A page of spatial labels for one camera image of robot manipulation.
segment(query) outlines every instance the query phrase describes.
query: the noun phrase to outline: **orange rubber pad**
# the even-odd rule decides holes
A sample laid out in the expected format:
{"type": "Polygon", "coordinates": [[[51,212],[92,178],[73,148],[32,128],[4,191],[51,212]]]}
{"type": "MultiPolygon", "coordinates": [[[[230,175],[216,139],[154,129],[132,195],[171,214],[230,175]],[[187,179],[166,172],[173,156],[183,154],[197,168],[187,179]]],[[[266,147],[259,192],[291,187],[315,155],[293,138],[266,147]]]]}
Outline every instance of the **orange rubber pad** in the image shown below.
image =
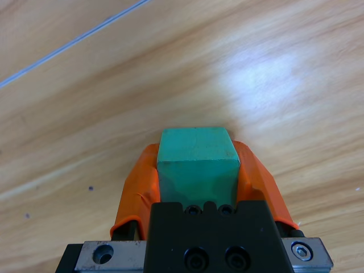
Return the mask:
{"type": "Polygon", "coordinates": [[[151,205],[160,202],[156,168],[158,149],[159,144],[147,146],[125,180],[115,225],[110,230],[111,237],[115,229],[136,220],[140,239],[147,238],[151,205]]]}
{"type": "Polygon", "coordinates": [[[274,221],[299,229],[288,212],[273,176],[253,154],[248,146],[233,141],[240,159],[237,202],[242,200],[266,200],[274,221]]]}
{"type": "MultiPolygon", "coordinates": [[[[292,221],[273,176],[245,144],[233,141],[240,159],[237,202],[242,200],[266,200],[274,221],[299,227],[292,221]]],[[[129,176],[125,180],[115,225],[110,230],[136,220],[141,240],[147,239],[150,209],[160,202],[159,181],[156,169],[159,144],[145,148],[129,176]]]]}

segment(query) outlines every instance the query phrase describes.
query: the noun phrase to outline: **metal plate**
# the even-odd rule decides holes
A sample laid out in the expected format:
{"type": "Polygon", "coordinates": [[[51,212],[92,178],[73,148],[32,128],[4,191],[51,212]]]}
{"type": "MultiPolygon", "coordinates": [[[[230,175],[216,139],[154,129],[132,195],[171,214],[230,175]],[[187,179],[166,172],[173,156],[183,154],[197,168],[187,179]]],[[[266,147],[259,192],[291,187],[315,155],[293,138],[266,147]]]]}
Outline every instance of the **metal plate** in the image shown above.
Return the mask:
{"type": "Polygon", "coordinates": [[[144,256],[146,253],[146,241],[90,241],[85,242],[75,271],[87,272],[136,272],[143,271],[144,256]],[[95,251],[100,246],[112,248],[111,259],[104,264],[94,261],[95,251]]]}
{"type": "Polygon", "coordinates": [[[320,238],[282,238],[282,242],[295,273],[328,273],[333,267],[333,262],[320,238]],[[301,260],[293,253],[292,248],[296,243],[308,246],[311,251],[310,260],[301,260]]]}
{"type": "Polygon", "coordinates": [[[144,273],[293,273],[265,201],[240,201],[229,211],[213,202],[201,213],[152,204],[144,273]]]}

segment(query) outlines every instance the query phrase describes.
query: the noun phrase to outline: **green block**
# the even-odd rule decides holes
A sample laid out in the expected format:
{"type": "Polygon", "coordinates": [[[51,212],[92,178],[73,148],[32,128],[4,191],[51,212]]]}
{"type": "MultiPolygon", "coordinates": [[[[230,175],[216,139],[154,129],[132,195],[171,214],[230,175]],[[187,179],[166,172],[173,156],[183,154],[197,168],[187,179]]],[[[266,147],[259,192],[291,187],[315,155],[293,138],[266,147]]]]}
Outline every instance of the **green block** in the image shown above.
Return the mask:
{"type": "Polygon", "coordinates": [[[157,159],[161,200],[235,206],[239,166],[225,128],[165,129],[157,159]]]}

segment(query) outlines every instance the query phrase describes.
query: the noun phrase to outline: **screw hole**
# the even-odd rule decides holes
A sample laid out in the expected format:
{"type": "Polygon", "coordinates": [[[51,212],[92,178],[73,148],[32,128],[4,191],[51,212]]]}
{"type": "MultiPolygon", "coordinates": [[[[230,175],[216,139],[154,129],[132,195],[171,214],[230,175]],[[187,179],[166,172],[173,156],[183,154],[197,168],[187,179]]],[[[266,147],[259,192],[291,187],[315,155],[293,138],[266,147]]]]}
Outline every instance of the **screw hole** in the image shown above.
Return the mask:
{"type": "Polygon", "coordinates": [[[218,211],[224,216],[231,215],[235,212],[234,208],[230,205],[222,205],[218,208],[218,211]]]}
{"type": "Polygon", "coordinates": [[[205,250],[200,247],[189,249],[184,254],[186,268],[194,273],[205,271],[209,265],[209,257],[205,250]]]}
{"type": "Polygon", "coordinates": [[[114,255],[114,249],[109,245],[102,245],[95,249],[92,259],[97,264],[107,263],[114,255]]]}
{"type": "Polygon", "coordinates": [[[186,208],[185,213],[190,215],[198,215],[202,213],[202,210],[197,205],[191,205],[186,208]]]}
{"type": "Polygon", "coordinates": [[[233,246],[226,250],[225,260],[227,265],[235,271],[245,271],[250,267],[250,257],[242,247],[233,246]]]}

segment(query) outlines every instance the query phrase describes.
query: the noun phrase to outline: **wooden table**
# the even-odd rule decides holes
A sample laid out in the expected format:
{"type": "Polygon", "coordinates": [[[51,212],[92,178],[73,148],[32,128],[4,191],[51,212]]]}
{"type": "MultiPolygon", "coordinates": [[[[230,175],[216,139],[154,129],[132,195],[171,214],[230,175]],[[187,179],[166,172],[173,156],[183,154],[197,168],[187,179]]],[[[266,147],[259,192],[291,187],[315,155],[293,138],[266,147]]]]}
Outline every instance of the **wooden table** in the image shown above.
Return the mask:
{"type": "Polygon", "coordinates": [[[141,151],[192,126],[248,144],[333,272],[364,271],[362,1],[151,0],[6,82],[136,3],[72,2],[0,4],[0,272],[109,239],[141,151]]]}

